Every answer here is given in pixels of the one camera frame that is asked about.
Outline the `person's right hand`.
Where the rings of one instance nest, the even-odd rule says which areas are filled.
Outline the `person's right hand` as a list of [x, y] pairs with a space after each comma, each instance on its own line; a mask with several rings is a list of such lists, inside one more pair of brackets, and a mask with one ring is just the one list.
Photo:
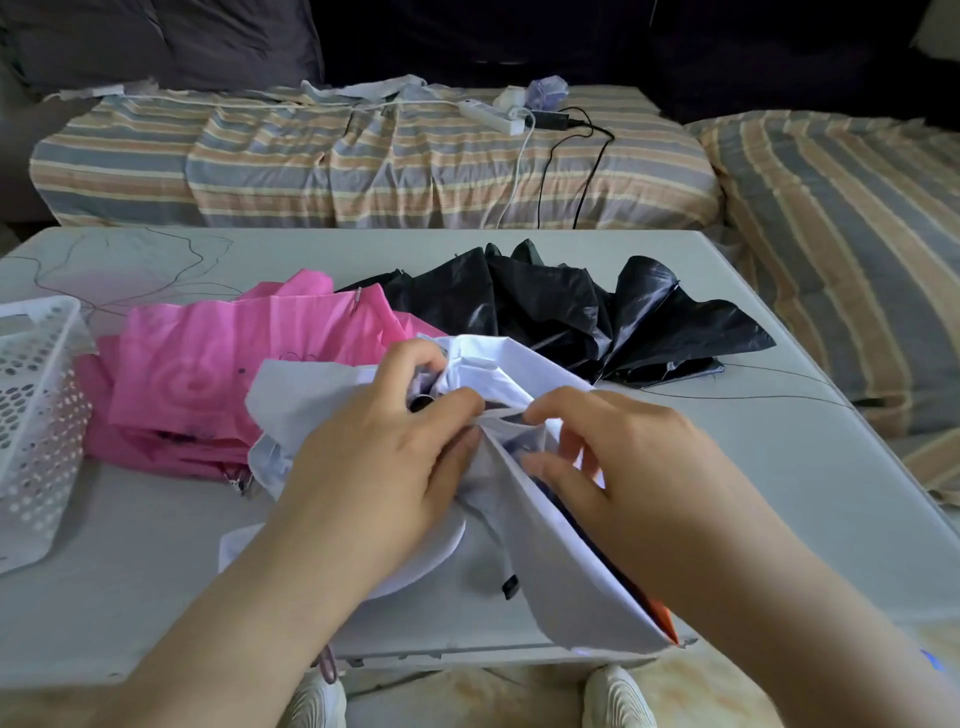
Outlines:
[[617, 392], [594, 426], [560, 419], [555, 453], [527, 455], [576, 524], [648, 596], [678, 608], [681, 577], [700, 577], [764, 510], [753, 484], [680, 412]]

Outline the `person's left hand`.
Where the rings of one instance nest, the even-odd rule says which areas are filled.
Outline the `person's left hand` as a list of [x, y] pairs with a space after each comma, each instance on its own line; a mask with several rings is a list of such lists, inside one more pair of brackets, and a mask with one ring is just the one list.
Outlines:
[[413, 412], [406, 399], [416, 374], [447, 365], [426, 339], [391, 346], [373, 381], [305, 439], [273, 512], [285, 564], [363, 601], [446, 515], [429, 512], [427, 480], [484, 401], [457, 389]]

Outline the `white umbrella canopy fabric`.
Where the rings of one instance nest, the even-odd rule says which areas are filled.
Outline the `white umbrella canopy fabric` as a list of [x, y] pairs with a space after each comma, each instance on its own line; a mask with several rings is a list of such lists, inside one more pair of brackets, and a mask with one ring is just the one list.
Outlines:
[[[463, 538], [467, 506], [498, 546], [494, 586], [507, 600], [521, 594], [550, 642], [583, 656], [592, 650], [650, 654], [673, 647], [644, 609], [642, 591], [600, 552], [549, 488], [522, 469], [524, 455], [556, 452], [561, 434], [558, 420], [524, 423], [529, 404], [559, 387], [590, 391], [592, 386], [508, 337], [446, 336], [435, 343], [446, 355], [446, 368], [417, 373], [406, 403], [416, 411], [451, 391], [472, 389], [485, 400], [485, 412], [474, 420], [481, 439], [457, 491], [460, 505], [368, 597], [389, 596], [444, 564]], [[375, 365], [262, 363], [246, 395], [246, 410], [261, 431], [247, 463], [274, 499], [306, 436], [376, 372]]]

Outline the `person's left forearm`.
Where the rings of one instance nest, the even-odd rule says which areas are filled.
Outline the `person's left forearm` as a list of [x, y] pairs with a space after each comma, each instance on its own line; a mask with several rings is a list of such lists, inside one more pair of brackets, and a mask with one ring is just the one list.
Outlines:
[[374, 530], [267, 523], [138, 663], [91, 728], [272, 728], [390, 571]]

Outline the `black umbrella canopy fabric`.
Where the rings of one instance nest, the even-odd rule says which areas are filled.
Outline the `black umbrella canopy fabric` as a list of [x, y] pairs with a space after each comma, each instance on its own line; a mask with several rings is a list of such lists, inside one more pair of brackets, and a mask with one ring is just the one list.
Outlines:
[[426, 273], [380, 285], [390, 308], [449, 335], [509, 337], [589, 383], [641, 389], [721, 373], [720, 358], [769, 350], [775, 339], [734, 303], [697, 301], [653, 258], [631, 256], [612, 292], [591, 274], [547, 265], [526, 239], [511, 255], [475, 248]]

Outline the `black thread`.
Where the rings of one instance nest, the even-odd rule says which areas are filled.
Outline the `black thread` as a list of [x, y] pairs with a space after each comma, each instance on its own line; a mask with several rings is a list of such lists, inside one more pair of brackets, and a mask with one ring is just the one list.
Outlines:
[[49, 227], [0, 257], [0, 303], [69, 296], [83, 314], [115, 319], [153, 304], [228, 300], [241, 291], [214, 269], [233, 246], [176, 227]]
[[690, 377], [660, 380], [639, 392], [661, 398], [696, 402], [796, 401], [848, 410], [879, 410], [888, 404], [884, 396], [849, 398], [822, 371], [814, 373], [733, 361], [718, 363], [712, 370]]

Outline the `orange fabric piece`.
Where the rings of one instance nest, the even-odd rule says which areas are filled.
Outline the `orange fabric piece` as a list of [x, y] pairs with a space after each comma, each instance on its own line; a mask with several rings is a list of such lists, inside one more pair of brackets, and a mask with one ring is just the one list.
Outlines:
[[644, 597], [644, 609], [669, 643], [673, 646], [678, 646], [680, 640], [673, 623], [672, 615], [667, 607], [659, 600]]

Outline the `white right shoe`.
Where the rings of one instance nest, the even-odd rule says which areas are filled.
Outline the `white right shoe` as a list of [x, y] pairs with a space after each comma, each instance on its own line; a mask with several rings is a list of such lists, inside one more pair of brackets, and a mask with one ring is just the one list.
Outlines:
[[658, 724], [630, 672], [608, 664], [586, 679], [581, 728], [658, 728]]

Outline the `white power strip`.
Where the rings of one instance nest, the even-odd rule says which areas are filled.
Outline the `white power strip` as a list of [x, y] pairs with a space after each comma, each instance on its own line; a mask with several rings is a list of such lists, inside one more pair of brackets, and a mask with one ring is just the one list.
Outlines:
[[522, 106], [510, 106], [505, 110], [476, 99], [464, 99], [457, 103], [462, 117], [469, 119], [498, 134], [517, 137], [524, 133], [526, 109]]

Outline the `pale purple plastic bag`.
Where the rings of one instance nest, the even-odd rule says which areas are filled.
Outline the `pale purple plastic bag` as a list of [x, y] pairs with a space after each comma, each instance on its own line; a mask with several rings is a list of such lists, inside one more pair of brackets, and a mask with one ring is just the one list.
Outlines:
[[557, 112], [569, 94], [570, 87], [560, 76], [534, 79], [526, 88], [524, 107], [532, 112]]

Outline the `striped sofa seat cover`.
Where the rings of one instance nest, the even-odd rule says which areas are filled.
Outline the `striped sofa seat cover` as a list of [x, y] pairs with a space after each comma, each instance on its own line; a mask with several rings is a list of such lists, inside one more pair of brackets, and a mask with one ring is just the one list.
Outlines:
[[39, 141], [63, 227], [702, 230], [722, 192], [641, 91], [574, 86], [586, 128], [509, 136], [456, 105], [305, 103], [298, 88], [103, 98]]

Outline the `dark sofa backrest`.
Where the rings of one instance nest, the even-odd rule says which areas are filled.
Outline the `dark sofa backrest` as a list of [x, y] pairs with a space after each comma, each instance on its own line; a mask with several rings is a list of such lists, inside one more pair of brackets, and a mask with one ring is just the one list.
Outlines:
[[931, 0], [308, 0], [333, 86], [640, 91], [681, 124], [753, 111], [894, 116]]

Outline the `white cloth scraps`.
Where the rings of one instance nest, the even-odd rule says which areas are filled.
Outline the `white cloth scraps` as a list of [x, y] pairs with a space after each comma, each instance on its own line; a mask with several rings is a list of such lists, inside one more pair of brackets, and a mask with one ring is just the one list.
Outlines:
[[456, 106], [457, 102], [439, 93], [439, 88], [416, 75], [319, 87], [303, 80], [299, 95], [307, 105], [323, 108], [378, 109], [390, 106]]

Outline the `white perforated plastic basket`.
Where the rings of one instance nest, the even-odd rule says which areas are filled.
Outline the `white perforated plastic basket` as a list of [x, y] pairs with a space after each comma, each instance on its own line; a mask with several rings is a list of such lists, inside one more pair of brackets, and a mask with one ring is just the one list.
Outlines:
[[53, 547], [92, 413], [75, 361], [94, 352], [77, 298], [0, 304], [0, 576]]

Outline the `white pillow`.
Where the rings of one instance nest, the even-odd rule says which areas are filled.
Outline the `white pillow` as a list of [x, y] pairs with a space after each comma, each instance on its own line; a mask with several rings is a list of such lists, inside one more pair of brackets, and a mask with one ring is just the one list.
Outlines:
[[960, 0], [930, 0], [911, 46], [931, 58], [960, 63]]

